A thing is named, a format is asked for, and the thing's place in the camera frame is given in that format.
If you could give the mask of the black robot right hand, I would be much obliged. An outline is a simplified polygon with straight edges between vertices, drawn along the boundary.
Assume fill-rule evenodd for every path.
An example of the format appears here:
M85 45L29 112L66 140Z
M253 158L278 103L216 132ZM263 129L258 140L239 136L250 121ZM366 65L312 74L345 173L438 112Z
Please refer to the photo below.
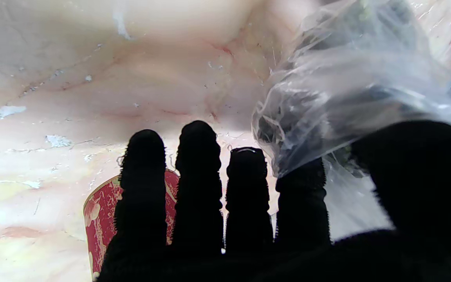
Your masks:
M277 179L277 234L263 151L231 151L227 222L217 135L182 128L173 239L166 243L165 146L135 133L122 162L116 234L97 282L451 282L451 125L398 123L351 145L393 224L332 242L326 174L315 159Z

